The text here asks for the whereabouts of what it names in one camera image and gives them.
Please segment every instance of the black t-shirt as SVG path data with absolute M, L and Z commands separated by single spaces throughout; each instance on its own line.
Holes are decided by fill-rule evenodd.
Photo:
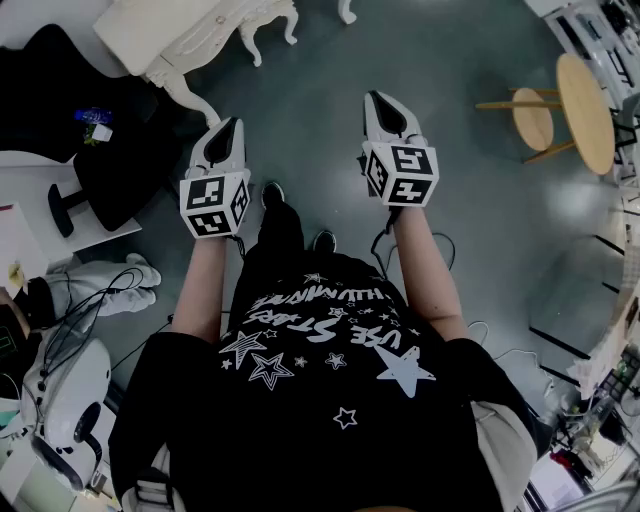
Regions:
M 152 336 L 110 439 L 117 494 L 166 442 L 188 511 L 500 510 L 470 401 L 529 428 L 526 404 L 389 282 L 348 279 L 293 273 L 214 345 Z

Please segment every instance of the white box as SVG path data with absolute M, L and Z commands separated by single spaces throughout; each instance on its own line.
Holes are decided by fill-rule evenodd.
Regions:
M 440 178 L 436 150 L 402 142 L 365 142 L 365 175 L 387 206 L 422 206 Z
M 247 169 L 180 182 L 180 214 L 195 238 L 235 235 L 249 206 Z

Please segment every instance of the stool leg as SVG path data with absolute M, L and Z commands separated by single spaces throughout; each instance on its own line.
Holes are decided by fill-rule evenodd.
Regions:
M 572 140 L 568 142 L 563 142 L 562 144 L 554 144 L 553 146 L 549 146 L 548 149 L 541 151 L 537 155 L 533 155 L 531 158 L 527 158 L 524 163 L 530 164 L 532 162 L 536 162 L 538 160 L 542 160 L 543 158 L 547 158 L 548 156 L 555 155 L 556 153 L 560 153 L 560 151 L 564 151 L 565 149 L 572 148 L 576 145 L 576 143 Z
M 559 101 L 497 101 L 493 103 L 478 103 L 477 109 L 512 109 L 517 107 L 562 108 Z
M 509 92 L 516 92 L 519 87 L 509 87 Z M 532 91 L 536 91 L 538 94 L 546 94 L 547 96 L 558 96 L 560 93 L 558 89 L 531 89 Z

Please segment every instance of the white ornate table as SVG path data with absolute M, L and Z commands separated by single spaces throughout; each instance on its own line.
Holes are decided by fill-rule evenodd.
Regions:
M 347 24 L 356 20 L 350 4 L 338 2 Z M 236 29 L 260 66 L 253 36 L 279 16 L 287 18 L 285 40 L 295 44 L 293 0 L 116 0 L 93 28 L 132 75 L 164 87 L 176 103 L 202 112 L 213 127 L 220 122 L 218 114 L 189 90 L 184 75 L 214 59 Z

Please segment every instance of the sneaker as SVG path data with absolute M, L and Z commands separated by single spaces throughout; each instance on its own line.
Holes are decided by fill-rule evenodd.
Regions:
M 275 181 L 270 181 L 262 189 L 262 206 L 266 210 L 276 203 L 284 203 L 284 190 Z
M 330 254 L 336 252 L 337 247 L 338 242 L 336 241 L 336 236 L 326 229 L 324 231 L 320 231 L 320 233 L 318 233 L 313 239 L 312 250 L 314 252 Z

